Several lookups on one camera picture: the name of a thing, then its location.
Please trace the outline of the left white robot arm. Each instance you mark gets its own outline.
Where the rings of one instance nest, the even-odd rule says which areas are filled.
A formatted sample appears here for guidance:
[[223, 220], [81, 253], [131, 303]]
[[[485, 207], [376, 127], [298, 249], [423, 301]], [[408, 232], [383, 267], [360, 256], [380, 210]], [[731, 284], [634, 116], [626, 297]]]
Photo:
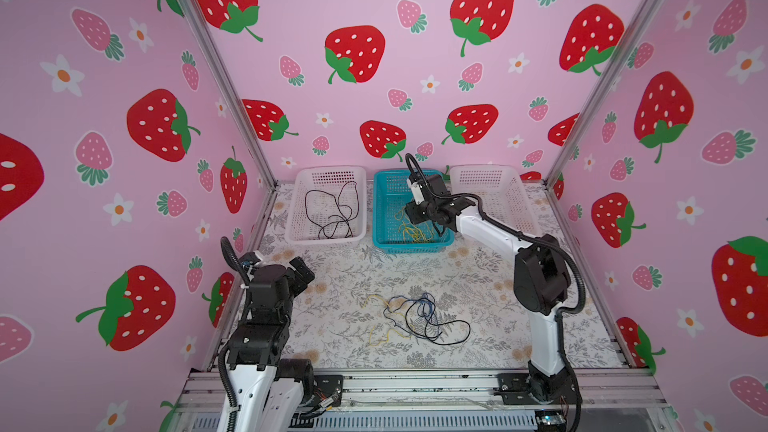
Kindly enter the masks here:
[[286, 431], [314, 394], [308, 359], [284, 359], [294, 299], [315, 280], [302, 258], [268, 264], [257, 252], [239, 257], [228, 238], [223, 257], [243, 283], [244, 305], [235, 331], [217, 357], [225, 391], [220, 431]]

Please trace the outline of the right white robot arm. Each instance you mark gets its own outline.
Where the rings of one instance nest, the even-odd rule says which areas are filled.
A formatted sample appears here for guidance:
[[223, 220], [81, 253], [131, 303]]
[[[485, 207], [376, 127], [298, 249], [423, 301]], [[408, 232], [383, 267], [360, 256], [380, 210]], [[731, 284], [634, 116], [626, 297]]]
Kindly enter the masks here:
[[581, 406], [578, 377], [564, 344], [566, 314], [580, 313], [586, 287], [574, 259], [551, 235], [527, 235], [492, 217], [473, 193], [448, 191], [440, 175], [426, 174], [417, 159], [405, 155], [413, 200], [405, 212], [414, 225], [429, 222], [437, 232], [457, 232], [514, 262], [513, 291], [529, 317], [532, 353], [528, 390], [542, 404], [572, 398]]

